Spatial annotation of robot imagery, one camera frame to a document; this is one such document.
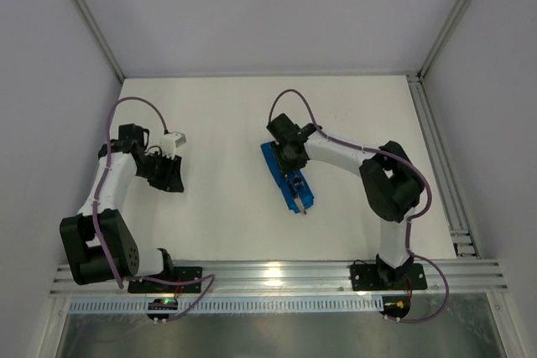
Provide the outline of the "blue cloth napkin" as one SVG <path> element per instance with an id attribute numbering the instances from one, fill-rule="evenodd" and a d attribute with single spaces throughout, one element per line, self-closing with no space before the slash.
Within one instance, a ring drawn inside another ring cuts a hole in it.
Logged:
<path id="1" fill-rule="evenodd" d="M 282 194 L 282 196 L 284 198 L 284 202 L 287 205 L 288 209 L 293 211 L 295 214 L 302 214 L 302 213 L 296 213 L 295 212 L 296 205 L 295 205 L 295 203 L 293 201 L 293 195 L 291 193 L 291 191 L 293 190 L 293 187 L 292 187 L 292 185 L 290 183 L 290 180 L 292 179 L 292 174 L 294 174 L 297 171 L 299 171 L 299 172 L 301 172 L 301 171 L 296 170 L 296 171 L 291 172 L 290 174 L 283 174 L 282 171 L 280 170 L 280 167 L 278 166 L 275 153 L 274 153 L 274 151 L 272 149 L 272 145 L 273 145 L 272 142 L 262 143 L 260 145 L 260 149 L 261 149 L 263 158 L 265 160 L 265 163 L 268 166 L 268 170 L 271 173 L 271 175 L 272 175 L 272 177 L 274 179 L 274 182 L 277 184 L 277 186 L 278 186 L 278 188 L 279 188 L 279 190 L 280 190 L 280 192 L 281 192 L 281 194 Z M 315 196 L 313 195 L 313 192 L 310 189 L 310 206 L 309 206 L 309 208 L 314 204 L 314 199 L 315 199 Z"/>

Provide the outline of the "silver table knife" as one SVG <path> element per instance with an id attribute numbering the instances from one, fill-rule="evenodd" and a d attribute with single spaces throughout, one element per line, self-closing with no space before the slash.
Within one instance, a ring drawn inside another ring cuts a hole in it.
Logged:
<path id="1" fill-rule="evenodd" d="M 310 206 L 310 188 L 305 181 L 301 172 L 297 171 L 292 174 L 290 183 L 293 187 L 291 191 L 293 195 L 293 201 L 296 205 L 295 212 L 306 214 L 307 209 Z"/>

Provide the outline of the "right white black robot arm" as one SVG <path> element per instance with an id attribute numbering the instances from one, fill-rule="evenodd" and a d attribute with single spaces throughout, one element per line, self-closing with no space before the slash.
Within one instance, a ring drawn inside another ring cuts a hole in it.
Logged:
<path id="1" fill-rule="evenodd" d="M 425 181 L 402 147 L 388 142 L 367 148 L 331 137 L 314 123 L 303 127 L 280 114 L 269 121 L 272 141 L 262 154 L 289 210 L 306 213 L 315 196 L 301 170 L 309 161 L 328 163 L 355 174 L 369 207 L 380 219 L 380 248 L 373 263 L 356 260 L 350 266 L 355 291 L 403 290 L 426 287 L 423 270 L 409 251 L 408 220 L 425 190 Z"/>

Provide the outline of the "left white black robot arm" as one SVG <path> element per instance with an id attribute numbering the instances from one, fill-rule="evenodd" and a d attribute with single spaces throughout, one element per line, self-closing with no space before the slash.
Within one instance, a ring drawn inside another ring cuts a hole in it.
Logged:
<path id="1" fill-rule="evenodd" d="M 181 132 L 165 132 L 155 151 L 148 147 L 149 130 L 131 124 L 98 153 L 91 192 L 76 215 L 60 222 L 60 237 L 72 277 L 79 285 L 122 282 L 126 278 L 172 278 L 173 263 L 164 248 L 144 246 L 122 216 L 128 188 L 136 177 L 168 193 L 181 193 Z"/>

